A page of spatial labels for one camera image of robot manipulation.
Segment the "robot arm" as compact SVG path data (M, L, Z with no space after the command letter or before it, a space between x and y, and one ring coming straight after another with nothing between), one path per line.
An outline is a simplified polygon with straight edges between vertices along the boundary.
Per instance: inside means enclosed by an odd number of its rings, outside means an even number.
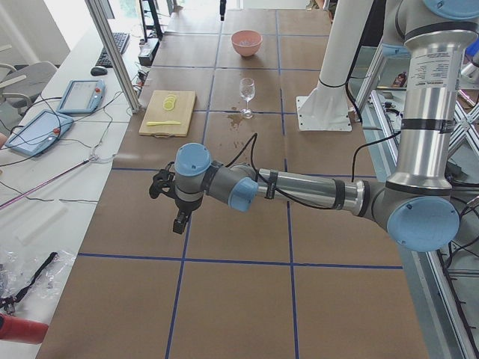
M460 218L445 179L454 107L465 49L478 38L476 1L388 1L382 42L411 56L397 165L383 183L315 178L288 172L227 167L202 144L183 145L168 195L177 205L173 230L211 196L246 211L253 199L282 195L315 209L346 210L376 222L398 244L429 252L451 242Z

